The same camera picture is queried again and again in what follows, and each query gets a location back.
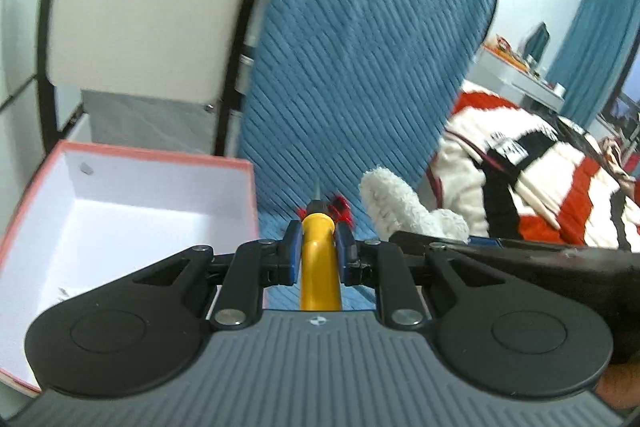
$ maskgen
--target fluffy white object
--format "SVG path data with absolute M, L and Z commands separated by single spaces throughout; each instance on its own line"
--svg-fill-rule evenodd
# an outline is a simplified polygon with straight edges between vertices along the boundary
M 469 227 L 461 216 L 451 210 L 429 212 L 414 190 L 389 169 L 378 167 L 365 172 L 360 196 L 383 241 L 398 230 L 459 241 L 469 237 Z

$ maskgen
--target yellow handle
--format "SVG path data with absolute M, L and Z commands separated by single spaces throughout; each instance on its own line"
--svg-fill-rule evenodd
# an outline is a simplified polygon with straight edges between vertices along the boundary
M 334 230 L 334 220 L 326 214 L 310 214 L 302 221 L 301 310 L 329 312 L 342 309 Z

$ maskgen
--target open box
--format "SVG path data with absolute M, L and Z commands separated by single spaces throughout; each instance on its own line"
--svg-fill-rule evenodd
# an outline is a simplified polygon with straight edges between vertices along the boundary
M 0 246 L 0 373 L 39 391 L 24 335 L 42 311 L 193 245 L 258 237 L 251 163 L 60 142 Z

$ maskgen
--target blue curtain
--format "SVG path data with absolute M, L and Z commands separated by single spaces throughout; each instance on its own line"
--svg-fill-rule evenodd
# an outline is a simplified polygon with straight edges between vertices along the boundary
M 640 27 L 640 0 L 582 0 L 546 79 L 566 88 L 562 114 L 587 127 L 622 73 Z

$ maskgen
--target striped blanket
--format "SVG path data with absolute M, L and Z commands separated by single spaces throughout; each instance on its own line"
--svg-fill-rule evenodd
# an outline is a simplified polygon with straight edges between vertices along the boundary
M 609 156 L 571 121 L 467 83 L 427 176 L 472 235 L 640 251 L 640 208 Z

